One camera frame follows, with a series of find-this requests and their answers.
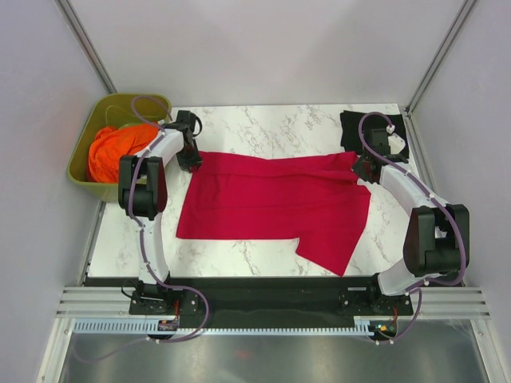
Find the olive green plastic bin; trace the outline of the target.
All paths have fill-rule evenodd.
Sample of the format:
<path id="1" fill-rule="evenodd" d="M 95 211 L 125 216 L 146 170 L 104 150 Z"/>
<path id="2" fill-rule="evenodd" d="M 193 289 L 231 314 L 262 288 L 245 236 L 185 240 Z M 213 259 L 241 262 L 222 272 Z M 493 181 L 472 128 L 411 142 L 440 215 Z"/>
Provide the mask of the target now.
<path id="1" fill-rule="evenodd" d="M 89 146 L 93 143 L 96 134 L 105 126 L 124 128 L 167 120 L 171 109 L 170 101 L 158 94 L 152 94 L 149 99 L 136 99 L 132 93 L 113 93 L 99 100 L 85 123 L 69 161 L 67 168 L 69 179 L 101 201 L 116 202 L 118 183 L 89 182 L 86 178 Z"/>

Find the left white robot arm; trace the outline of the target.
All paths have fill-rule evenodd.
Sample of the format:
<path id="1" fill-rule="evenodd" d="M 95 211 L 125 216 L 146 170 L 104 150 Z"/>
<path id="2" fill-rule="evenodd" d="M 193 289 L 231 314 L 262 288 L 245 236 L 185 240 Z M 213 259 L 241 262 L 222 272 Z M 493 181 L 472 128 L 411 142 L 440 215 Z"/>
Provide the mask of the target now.
<path id="1" fill-rule="evenodd" d="M 147 299 L 158 314 L 168 313 L 176 301 L 175 294 L 165 288 L 170 279 L 162 239 L 162 217 L 168 200 L 165 167 L 176 159 L 182 171 L 198 171 L 203 160 L 196 136 L 201 132 L 200 118 L 180 110 L 175 121 L 156 127 L 156 137 L 147 146 L 119 161 L 118 203 L 134 222 L 138 235 L 138 280 L 145 286 L 158 286 Z"/>

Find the left aluminium frame post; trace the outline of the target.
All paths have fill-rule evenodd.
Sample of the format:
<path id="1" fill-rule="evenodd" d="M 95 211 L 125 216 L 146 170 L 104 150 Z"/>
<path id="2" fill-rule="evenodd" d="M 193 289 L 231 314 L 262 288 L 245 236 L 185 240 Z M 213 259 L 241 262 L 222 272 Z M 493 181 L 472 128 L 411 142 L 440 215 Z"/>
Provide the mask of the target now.
<path id="1" fill-rule="evenodd" d="M 116 93 L 117 88 L 114 85 L 105 64 L 101 60 L 99 53 L 95 49 L 77 11 L 73 7 L 72 2 L 70 0 L 55 0 L 54 3 L 61 11 L 67 25 L 72 30 L 74 37 L 79 43 L 105 91 L 108 94 Z"/>

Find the folded black t shirt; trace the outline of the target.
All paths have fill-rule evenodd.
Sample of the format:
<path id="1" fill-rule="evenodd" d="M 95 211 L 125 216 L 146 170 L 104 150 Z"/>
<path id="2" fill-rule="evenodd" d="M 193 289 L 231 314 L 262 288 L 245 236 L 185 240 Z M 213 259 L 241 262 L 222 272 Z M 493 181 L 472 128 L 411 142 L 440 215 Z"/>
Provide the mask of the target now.
<path id="1" fill-rule="evenodd" d="M 343 130 L 340 145 L 344 147 L 346 152 L 356 152 L 358 155 L 362 154 L 362 143 L 358 136 L 358 124 L 364 115 L 365 113 L 352 111 L 343 111 L 339 114 Z M 405 147 L 400 153 L 408 160 L 410 158 L 410 148 L 403 117 L 401 114 L 387 115 L 387 117 L 395 126 L 394 132 L 405 142 Z M 373 128 L 386 128 L 387 126 L 387 121 L 383 117 L 371 115 L 365 119 L 362 127 L 365 132 Z"/>

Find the orange t shirt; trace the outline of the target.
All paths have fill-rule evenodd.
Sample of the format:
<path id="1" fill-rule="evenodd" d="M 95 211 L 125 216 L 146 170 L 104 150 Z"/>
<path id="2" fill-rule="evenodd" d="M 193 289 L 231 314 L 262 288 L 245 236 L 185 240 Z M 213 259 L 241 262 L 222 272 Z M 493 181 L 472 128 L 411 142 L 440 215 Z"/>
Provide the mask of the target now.
<path id="1" fill-rule="evenodd" d="M 89 146 L 86 178 L 89 182 L 117 184 L 120 159 L 146 148 L 156 138 L 159 128 L 136 124 L 124 128 L 105 126 Z"/>

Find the magenta red t shirt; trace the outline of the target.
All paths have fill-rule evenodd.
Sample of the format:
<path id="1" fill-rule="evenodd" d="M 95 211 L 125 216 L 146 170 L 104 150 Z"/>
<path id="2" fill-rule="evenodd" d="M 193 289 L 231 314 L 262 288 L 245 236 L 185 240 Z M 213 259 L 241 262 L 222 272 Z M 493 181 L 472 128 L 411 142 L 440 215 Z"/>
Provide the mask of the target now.
<path id="1" fill-rule="evenodd" d="M 263 159 L 202 152 L 176 235 L 195 240 L 298 239 L 297 255 L 344 275 L 366 227 L 370 192 L 355 152 Z"/>

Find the aluminium frame post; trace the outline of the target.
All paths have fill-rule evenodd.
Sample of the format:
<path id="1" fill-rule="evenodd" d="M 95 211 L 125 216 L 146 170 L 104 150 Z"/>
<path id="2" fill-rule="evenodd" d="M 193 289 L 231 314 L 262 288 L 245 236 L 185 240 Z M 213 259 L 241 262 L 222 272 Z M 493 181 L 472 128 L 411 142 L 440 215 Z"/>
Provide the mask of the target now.
<path id="1" fill-rule="evenodd" d="M 478 0 L 464 0 L 461 3 L 458 12 L 456 13 L 453 21 L 450 23 L 444 38 L 442 39 L 439 47 L 436 49 L 431 62 L 418 83 L 417 88 L 414 90 L 412 97 L 404 107 L 404 113 L 407 116 L 410 116 L 418 107 L 477 4 Z"/>
<path id="2" fill-rule="evenodd" d="M 70 0 L 55 0 L 54 3 L 61 11 L 67 25 L 72 30 L 74 37 L 79 43 L 105 91 L 108 94 L 116 93 L 117 88 L 114 85 L 105 64 L 101 60 L 99 53 L 95 49 L 77 11 L 73 7 L 72 2 Z"/>

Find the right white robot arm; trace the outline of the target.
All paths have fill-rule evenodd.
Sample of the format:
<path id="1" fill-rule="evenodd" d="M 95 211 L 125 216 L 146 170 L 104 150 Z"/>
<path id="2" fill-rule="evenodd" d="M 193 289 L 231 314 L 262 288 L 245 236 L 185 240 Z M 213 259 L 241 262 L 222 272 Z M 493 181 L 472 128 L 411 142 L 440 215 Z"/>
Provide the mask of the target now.
<path id="1" fill-rule="evenodd" d="M 436 282 L 453 286 L 469 264 L 469 212 L 431 191 L 406 158 L 393 153 L 390 128 L 363 132 L 362 155 L 352 170 L 362 180 L 385 188 L 409 216 L 402 258 L 377 276 L 378 286 L 366 293 L 367 308 L 384 314 L 394 296 Z"/>

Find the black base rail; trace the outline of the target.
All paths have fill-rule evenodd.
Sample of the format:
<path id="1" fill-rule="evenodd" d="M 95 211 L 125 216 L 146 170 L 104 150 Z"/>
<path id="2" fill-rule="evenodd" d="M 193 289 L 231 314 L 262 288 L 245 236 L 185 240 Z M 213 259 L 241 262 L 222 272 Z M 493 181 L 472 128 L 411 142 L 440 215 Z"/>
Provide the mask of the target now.
<path id="1" fill-rule="evenodd" d="M 198 277 L 175 278 L 175 289 L 145 286 L 134 278 L 87 278 L 85 286 L 113 288 L 128 298 L 131 315 L 176 315 L 195 327 L 209 322 L 297 324 L 318 319 L 404 318 L 414 314 L 412 298 L 385 296 L 375 277 Z"/>

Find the right aluminium frame post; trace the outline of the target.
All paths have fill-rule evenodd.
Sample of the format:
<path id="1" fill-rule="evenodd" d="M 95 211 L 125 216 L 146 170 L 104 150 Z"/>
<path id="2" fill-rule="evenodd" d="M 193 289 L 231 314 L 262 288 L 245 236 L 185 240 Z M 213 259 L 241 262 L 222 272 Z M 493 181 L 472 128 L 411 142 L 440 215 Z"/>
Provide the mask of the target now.
<path id="1" fill-rule="evenodd" d="M 412 97 L 404 107 L 404 113 L 407 116 L 410 116 L 418 107 L 477 4 L 478 0 L 464 0 L 461 3 L 458 12 L 456 13 L 453 21 L 450 23 L 444 38 L 442 39 L 439 47 L 436 49 L 431 62 L 418 83 L 417 88 L 414 90 Z"/>

